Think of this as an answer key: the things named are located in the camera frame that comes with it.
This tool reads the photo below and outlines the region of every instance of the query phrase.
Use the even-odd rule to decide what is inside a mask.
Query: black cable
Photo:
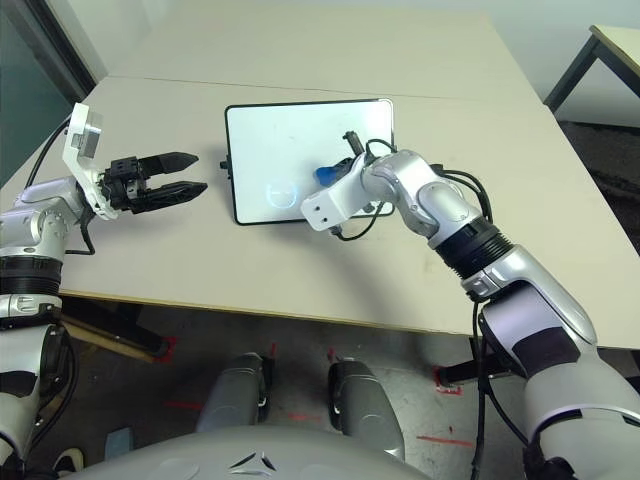
[[[398,151],[398,149],[396,148],[395,145],[390,144],[386,140],[382,140],[381,138],[372,138],[372,139],[368,140],[367,143],[365,143],[365,147],[364,147],[369,155],[373,155],[371,153],[371,144],[372,143],[379,143],[381,145],[384,145],[389,150],[391,150],[393,153],[396,153]]]
[[[93,255],[96,249],[93,247],[91,236],[89,235],[89,222],[95,217],[93,209],[89,205],[85,205],[80,215],[80,233],[84,240],[87,250],[65,250],[67,255]]]
[[[482,455],[484,452],[484,424],[485,424],[485,413],[486,413],[486,397],[488,396],[493,403],[498,415],[502,419],[504,423],[511,429],[518,440],[520,440],[524,445],[528,445],[527,438],[520,431],[520,429],[513,423],[511,418],[507,415],[507,413],[498,402],[495,392],[493,391],[493,387],[491,386],[491,381],[489,380],[489,375],[487,374],[484,368],[484,360],[487,356],[487,339],[486,337],[482,337],[482,342],[479,340],[478,336],[478,303],[475,302],[473,304],[473,342],[471,353],[473,355],[473,359],[476,361],[477,372],[478,372],[478,431],[476,435],[476,449],[473,455],[473,460],[471,461],[471,479],[477,480],[480,476],[480,466],[482,464]]]
[[[484,420],[486,413],[485,391],[483,389],[481,379],[484,377],[484,361],[483,352],[480,351],[478,341],[478,302],[473,304],[473,348],[471,352],[476,361],[478,372],[478,430],[476,433],[476,449],[471,460],[471,480],[476,480],[480,476],[480,467],[482,465],[482,455],[484,453]]]
[[[373,227],[373,224],[376,223],[376,220],[378,219],[380,212],[382,212],[383,207],[384,207],[384,202],[380,202],[380,204],[378,205],[378,208],[376,208],[376,212],[373,214],[373,217],[371,218],[371,222],[369,222],[369,225],[367,225],[367,228],[365,228],[359,234],[354,235],[353,237],[345,237],[342,235],[342,231],[338,230],[336,231],[336,233],[334,233],[334,235],[338,237],[340,240],[342,240],[343,242],[350,242],[352,240],[358,240],[359,238],[364,237],[367,234],[367,232],[371,230],[371,227]]]
[[[38,446],[38,444],[42,441],[44,436],[47,433],[49,433],[49,430],[51,430],[51,428],[55,425],[55,423],[62,416],[64,411],[67,409],[67,407],[69,406],[69,403],[71,402],[71,397],[73,396],[73,392],[75,391],[76,386],[78,385],[78,377],[79,377],[78,360],[76,358],[75,352],[73,351],[73,345],[71,345],[71,340],[69,335],[65,334],[64,339],[65,339],[65,343],[67,344],[67,347],[69,348],[69,369],[71,370],[69,386],[67,387],[67,391],[65,392],[64,398],[62,399],[62,403],[60,403],[60,406],[58,407],[58,409],[54,412],[54,414],[51,416],[49,421],[40,430],[38,430],[38,433],[36,433],[36,435],[33,437],[33,441],[31,442],[32,450]]]
[[[491,201],[489,200],[489,194],[485,190],[485,188],[482,185],[482,183],[480,183],[480,180],[478,180],[476,177],[474,177],[470,173],[464,172],[462,170],[443,170],[443,173],[445,175],[458,175],[460,177],[465,177],[465,178],[468,178],[469,180],[471,180],[474,183],[474,185],[478,188],[478,190],[480,191],[480,195],[478,196],[478,201],[480,202],[480,205],[481,205],[483,211],[486,210],[487,220],[490,223],[493,223],[493,211],[491,210]]]
[[[473,184],[471,184],[471,183],[467,182],[466,180],[463,180],[462,178],[457,178],[457,177],[454,177],[453,175],[447,175],[447,174],[443,174],[443,175],[441,175],[441,177],[446,178],[446,179],[448,179],[448,180],[451,180],[451,181],[453,181],[453,182],[459,183],[459,184],[461,184],[461,185],[464,185],[464,186],[465,186],[465,187],[467,187],[469,190],[471,190],[473,193],[475,193],[475,194],[476,194],[476,196],[478,196],[478,195],[482,195],[482,194],[480,193],[480,190],[478,190],[478,188],[477,188],[475,185],[473,185]]]
[[[489,385],[487,395],[489,396],[491,403],[493,403],[493,406],[498,412],[498,415],[500,415],[500,418],[502,419],[502,421],[507,424],[507,427],[511,429],[513,434],[516,437],[518,437],[518,440],[520,440],[523,445],[525,446],[528,445],[529,441],[527,440],[527,437],[525,437],[525,435],[520,431],[520,429],[516,426],[515,423],[513,423],[511,418],[509,418],[507,413],[504,411],[504,409],[502,408],[502,405],[500,405],[500,402],[498,402],[498,399],[496,398],[496,394],[493,391],[493,388],[491,387],[491,383],[490,382],[487,382],[487,383]]]
[[[33,182],[36,179],[36,175],[38,173],[38,170],[40,170],[40,166],[42,165],[44,157],[47,155],[47,152],[51,148],[51,145],[53,145],[53,142],[56,141],[56,138],[58,138],[58,136],[65,130],[65,128],[67,128],[69,126],[69,120],[70,119],[71,119],[71,115],[69,115],[67,118],[65,118],[64,121],[60,125],[58,125],[56,127],[56,129],[53,131],[51,136],[47,139],[47,142],[44,144],[44,147],[42,147],[42,150],[40,150],[40,153],[38,154],[38,158],[36,159],[36,163],[33,164],[33,168],[31,169],[31,173],[29,174],[29,178],[27,179],[27,183],[24,186],[25,189],[29,188],[31,185],[33,185]]]

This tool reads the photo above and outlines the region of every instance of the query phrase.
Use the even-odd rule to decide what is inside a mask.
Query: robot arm
[[[372,159],[354,151],[349,172],[303,202],[311,226],[335,227],[371,201],[393,203],[460,276],[467,295],[486,302],[479,317],[485,339],[527,379],[529,477],[544,478],[547,461],[558,459],[567,478],[634,476],[640,396],[598,357],[595,330],[576,300],[417,153]]]
[[[94,253],[87,230],[94,215],[109,220],[123,210],[156,210],[207,188],[194,182],[147,188],[152,175],[198,160],[184,153],[130,157],[98,170],[93,156],[100,132],[100,117],[76,104],[63,151],[74,176],[29,186],[0,216],[0,470],[10,457],[11,468],[24,464],[42,399],[52,398],[67,380],[73,353],[58,322],[65,253]],[[78,224],[88,250],[68,251]]]

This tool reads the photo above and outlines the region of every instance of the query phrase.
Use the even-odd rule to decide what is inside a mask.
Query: blue eraser
[[[323,187],[330,186],[336,181],[336,168],[335,167],[320,167],[315,171],[316,180]]]

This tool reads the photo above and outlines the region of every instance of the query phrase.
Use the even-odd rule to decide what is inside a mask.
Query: table
[[[226,172],[229,104],[340,100],[354,94],[106,78],[86,103],[105,117],[96,160],[167,151],[200,161],[178,179],[206,181],[194,201],[147,214],[94,220],[97,254],[68,256],[63,292],[468,334],[459,280],[398,215],[362,240],[336,241],[304,224],[234,223]],[[640,346],[640,259],[586,170],[541,104],[391,96],[396,139],[433,162],[472,171],[491,194],[496,222],[536,255],[591,314],[603,345]],[[39,179],[67,172],[58,141]],[[33,158],[3,188],[20,191]],[[366,220],[354,220],[359,231]],[[76,232],[73,246],[81,246]]]
[[[640,97],[640,30],[592,25],[591,36],[544,101],[552,112],[599,58]]]
[[[185,0],[111,76],[538,104],[482,14]]]

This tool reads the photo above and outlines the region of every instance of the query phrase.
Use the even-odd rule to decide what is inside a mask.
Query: small whiteboard
[[[241,225],[304,220],[300,204],[322,188],[315,170],[353,157],[345,132],[355,131],[363,145],[371,138],[393,144],[387,99],[233,105],[225,120],[234,216]],[[379,144],[371,151],[388,153]],[[392,211],[387,204],[381,213]]]

